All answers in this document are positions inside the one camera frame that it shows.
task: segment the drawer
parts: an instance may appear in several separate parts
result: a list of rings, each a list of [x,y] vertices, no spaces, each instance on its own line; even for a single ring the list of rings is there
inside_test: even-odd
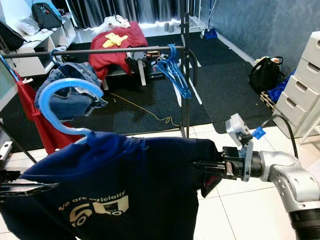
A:
[[[319,99],[320,94],[291,76],[284,93],[305,111],[309,112]]]
[[[314,31],[311,34],[301,58],[320,66],[320,31]]]
[[[275,107],[295,126],[298,126],[307,115],[307,111],[295,103],[284,92],[281,93]]]
[[[320,67],[301,58],[294,73],[304,85],[320,93]]]
[[[283,117],[285,117],[283,114],[280,113],[280,111],[278,109],[275,109],[272,115],[276,115],[276,114],[280,114]],[[289,130],[288,130],[288,127],[287,127],[285,121],[283,119],[279,118],[279,117],[276,117],[275,119],[273,119],[273,121],[278,126],[278,128],[286,135],[286,137],[288,139],[290,139]],[[292,129],[293,136],[295,136],[295,134],[299,130],[299,126],[295,126],[290,121],[288,121],[288,122],[290,124],[291,129]]]

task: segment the blue clip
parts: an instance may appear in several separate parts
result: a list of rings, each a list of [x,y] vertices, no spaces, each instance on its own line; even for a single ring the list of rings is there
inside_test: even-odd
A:
[[[259,140],[265,134],[266,134],[266,132],[262,129],[262,127],[258,126],[256,128],[256,130],[251,135]]]

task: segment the hanger hook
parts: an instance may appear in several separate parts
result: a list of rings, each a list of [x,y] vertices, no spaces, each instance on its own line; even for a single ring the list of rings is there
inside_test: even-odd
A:
[[[78,78],[64,78],[50,83],[43,89],[39,97],[40,111],[43,114],[43,116],[52,124],[52,126],[54,126],[60,132],[70,135],[83,134],[88,136],[91,133],[90,129],[67,127],[63,125],[50,108],[49,103],[52,94],[54,94],[56,91],[60,89],[68,87],[79,87],[88,89],[92,94],[99,98],[104,95],[104,92],[97,85],[94,85],[91,82],[81,80]]]
[[[60,66],[60,63],[56,62],[56,61],[54,60],[54,58],[53,58],[53,55],[52,55],[52,54],[53,54],[54,52],[59,52],[59,50],[58,50],[58,49],[53,49],[53,50],[50,52],[50,60],[51,60],[51,62],[54,63],[54,65]]]

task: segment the black bag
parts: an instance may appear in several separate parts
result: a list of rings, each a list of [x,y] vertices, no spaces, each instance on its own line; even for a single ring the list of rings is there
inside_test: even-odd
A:
[[[281,56],[275,58],[281,59],[281,62],[275,63],[270,58],[265,57],[259,61],[249,74],[249,84],[257,94],[271,90],[278,84],[279,75],[285,76],[279,68],[284,61]]]
[[[34,20],[38,23],[40,29],[49,29],[61,27],[62,22],[50,6],[45,2],[34,3],[31,6],[31,12]]]
[[[11,27],[0,21],[0,49],[6,54],[20,48],[26,40]]]

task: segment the red blanket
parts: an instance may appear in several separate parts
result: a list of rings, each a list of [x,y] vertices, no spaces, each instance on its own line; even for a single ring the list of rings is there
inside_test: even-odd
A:
[[[102,32],[96,36],[91,43],[90,49],[123,49],[129,47],[147,47],[147,40],[142,33],[137,22],[130,22],[131,28],[116,27],[112,31]],[[127,35],[128,38],[121,42],[120,46],[114,45],[104,48],[102,45],[108,40],[105,36],[114,33],[123,37]],[[125,62],[126,53],[105,53],[105,54],[90,54],[89,63],[93,66],[99,79],[103,80],[108,73],[108,66],[112,64],[120,65],[123,70],[131,75],[129,65]]]

